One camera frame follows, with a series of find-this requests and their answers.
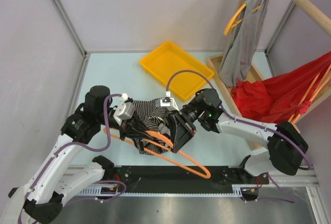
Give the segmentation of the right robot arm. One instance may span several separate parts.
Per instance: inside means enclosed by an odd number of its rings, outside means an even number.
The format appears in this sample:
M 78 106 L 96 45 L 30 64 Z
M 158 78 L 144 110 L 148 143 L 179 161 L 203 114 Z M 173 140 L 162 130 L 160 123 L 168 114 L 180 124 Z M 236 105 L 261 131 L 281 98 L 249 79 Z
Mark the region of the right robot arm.
M 174 153 L 194 137 L 195 121 L 206 131 L 234 135 L 264 147 L 265 152 L 248 155 L 239 165 L 238 176 L 244 183 L 273 170 L 296 175 L 308 150 L 308 144 L 290 122 L 262 123 L 231 114 L 223 108 L 217 91 L 212 88 L 198 91 L 191 102 L 171 111 L 166 120 Z

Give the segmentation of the striped tank top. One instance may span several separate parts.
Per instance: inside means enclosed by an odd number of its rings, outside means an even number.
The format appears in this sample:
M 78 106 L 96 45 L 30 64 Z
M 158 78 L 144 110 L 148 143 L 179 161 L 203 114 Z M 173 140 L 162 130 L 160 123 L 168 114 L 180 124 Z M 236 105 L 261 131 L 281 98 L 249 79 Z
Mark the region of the striped tank top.
M 151 155 L 151 153 L 144 150 L 145 148 L 159 155 L 167 152 L 164 148 L 143 141 L 144 135 L 137 132 L 140 130 L 152 130 L 165 135 L 167 138 L 170 138 L 171 132 L 169 127 L 167 127 L 167 122 L 165 119 L 170 112 L 167 108 L 159 107 L 157 105 L 159 100 L 160 98 L 149 101 L 133 100 L 132 98 L 128 98 L 127 100 L 127 102 L 132 102 L 134 105 L 134 117 L 139 119 L 138 123 L 142 124 L 143 127 L 129 130 L 126 137 L 130 138 L 134 142 L 134 145 L 139 150 L 140 154 Z

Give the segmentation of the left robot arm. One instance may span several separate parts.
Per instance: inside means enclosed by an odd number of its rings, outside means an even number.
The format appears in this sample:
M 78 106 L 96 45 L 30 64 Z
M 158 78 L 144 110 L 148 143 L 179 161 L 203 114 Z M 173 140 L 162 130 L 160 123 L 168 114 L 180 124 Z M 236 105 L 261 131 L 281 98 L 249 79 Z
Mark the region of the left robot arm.
M 154 101 L 133 100 L 125 93 L 111 94 L 110 89 L 102 85 L 92 87 L 84 102 L 66 119 L 54 148 L 37 173 L 24 186 L 11 190 L 1 223 L 22 223 L 23 214 L 35 223 L 51 223 L 68 201 L 94 183 L 121 189 L 108 200 L 121 196 L 127 186 L 113 179 L 114 164 L 103 156 L 95 157 L 83 171 L 70 179 L 62 180 L 62 177 L 82 150 L 102 152 L 110 147 L 109 133 L 104 147 L 89 146 L 102 126 L 119 129 L 123 137 L 139 139 L 146 128 L 144 119 L 154 109 Z

